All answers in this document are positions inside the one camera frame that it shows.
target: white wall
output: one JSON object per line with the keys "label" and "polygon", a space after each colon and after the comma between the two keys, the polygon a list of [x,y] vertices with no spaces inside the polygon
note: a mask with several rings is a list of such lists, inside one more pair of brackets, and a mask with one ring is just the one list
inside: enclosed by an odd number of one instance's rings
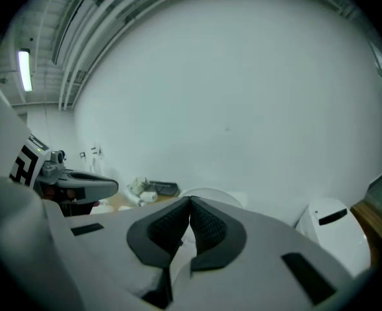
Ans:
{"label": "white wall", "polygon": [[382,173],[382,81],[366,39],[307,0],[184,0],[120,41],[75,111],[119,183],[244,191],[294,224]]}
{"label": "white wall", "polygon": [[47,110],[44,105],[29,106],[25,111],[32,134],[52,150],[63,150],[66,168],[83,170],[73,111],[59,111],[57,105],[47,105]]}

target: fluorescent light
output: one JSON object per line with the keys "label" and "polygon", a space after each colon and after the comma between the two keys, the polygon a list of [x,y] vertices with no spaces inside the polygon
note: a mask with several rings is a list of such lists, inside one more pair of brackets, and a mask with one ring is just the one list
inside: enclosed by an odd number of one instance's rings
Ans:
{"label": "fluorescent light", "polygon": [[26,92],[32,91],[31,76],[30,76],[30,52],[21,50],[18,52],[18,64],[21,75],[21,83]]}

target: ceiling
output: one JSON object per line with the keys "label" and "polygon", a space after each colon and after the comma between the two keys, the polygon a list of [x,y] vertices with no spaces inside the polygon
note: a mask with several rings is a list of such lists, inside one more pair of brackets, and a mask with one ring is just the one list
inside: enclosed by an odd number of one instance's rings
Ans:
{"label": "ceiling", "polygon": [[[63,36],[63,20],[76,13],[74,0],[30,0],[0,37],[0,89],[11,106],[55,103],[72,108],[89,75],[118,38],[136,20],[169,0],[92,0],[94,8],[77,30],[65,63],[53,62]],[[382,52],[382,40],[350,0],[317,0],[363,30]],[[24,92],[17,51],[30,50],[31,92]]]}

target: black rubber pad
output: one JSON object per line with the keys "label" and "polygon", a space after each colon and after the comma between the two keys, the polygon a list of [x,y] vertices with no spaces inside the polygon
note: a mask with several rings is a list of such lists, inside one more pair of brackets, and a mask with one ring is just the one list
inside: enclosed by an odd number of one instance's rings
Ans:
{"label": "black rubber pad", "polygon": [[288,253],[282,256],[282,259],[314,305],[336,292],[300,253]]}
{"label": "black rubber pad", "polygon": [[74,236],[88,234],[93,231],[98,231],[103,229],[104,227],[101,224],[91,224],[91,225],[83,225],[80,227],[72,228],[71,231]]}

